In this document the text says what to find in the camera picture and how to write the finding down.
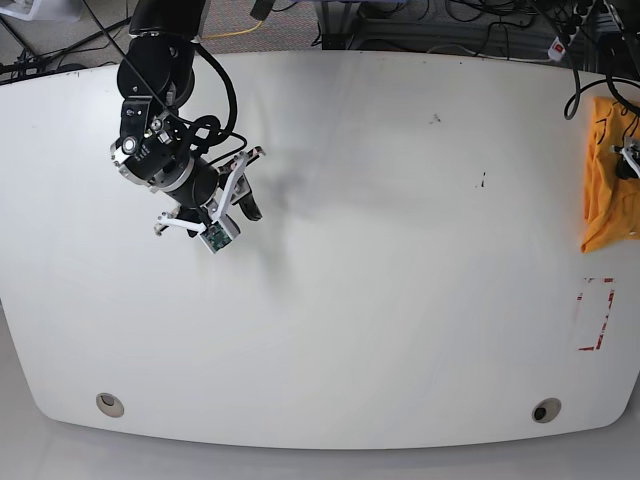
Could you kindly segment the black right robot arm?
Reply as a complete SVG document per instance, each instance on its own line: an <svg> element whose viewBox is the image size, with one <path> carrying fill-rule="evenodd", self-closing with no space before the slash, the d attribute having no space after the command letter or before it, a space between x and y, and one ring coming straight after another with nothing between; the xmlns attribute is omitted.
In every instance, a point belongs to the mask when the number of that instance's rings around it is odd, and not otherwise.
<svg viewBox="0 0 640 480"><path fill-rule="evenodd" d="M250 221L262 217L245 171L263 151L240 145L214 160L204 157L229 139L244 139L235 130L238 102L231 78L199 41L207 8L205 1L137 4L129 28L132 40L117 72L123 104L111 158L125 179L175 201L174 210L159 216L156 234L181 228L218 251L240 233L230 207L239 206ZM225 122L214 115L186 120L179 113L195 87L197 56L222 81Z"/></svg>

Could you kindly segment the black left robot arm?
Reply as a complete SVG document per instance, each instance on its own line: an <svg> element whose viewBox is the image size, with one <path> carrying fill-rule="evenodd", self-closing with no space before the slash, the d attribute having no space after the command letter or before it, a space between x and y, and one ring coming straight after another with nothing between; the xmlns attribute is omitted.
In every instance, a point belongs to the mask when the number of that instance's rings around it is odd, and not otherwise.
<svg viewBox="0 0 640 480"><path fill-rule="evenodd" d="M613 152L618 155L615 174L621 180L639 179L639 140L635 138L635 130L639 127L639 106L625 98L617 89L618 84L625 84L639 88L626 78L615 76L616 70L624 64L628 57L636 72L639 72L639 5L633 6L633 1L605 1L608 13L619 31L619 36L625 45L627 54L612 55L611 63L606 70L606 84L614 99L622 106L626 113L631 113L633 119L622 134L620 146L614 146Z"/></svg>

